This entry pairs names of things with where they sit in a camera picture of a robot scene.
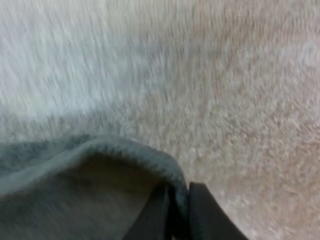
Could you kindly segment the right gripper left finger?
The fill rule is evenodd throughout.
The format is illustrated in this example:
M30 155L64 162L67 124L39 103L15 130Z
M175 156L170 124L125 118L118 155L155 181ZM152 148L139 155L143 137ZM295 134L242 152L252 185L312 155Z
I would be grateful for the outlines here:
M141 213L130 227L126 240L172 240L181 237L181 215L171 185L155 187Z

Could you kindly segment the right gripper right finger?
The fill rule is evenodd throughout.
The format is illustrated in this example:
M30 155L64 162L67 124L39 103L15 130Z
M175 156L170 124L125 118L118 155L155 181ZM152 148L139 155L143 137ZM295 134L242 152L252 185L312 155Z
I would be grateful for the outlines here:
M207 186L189 185L189 232L191 240L247 240L219 206Z

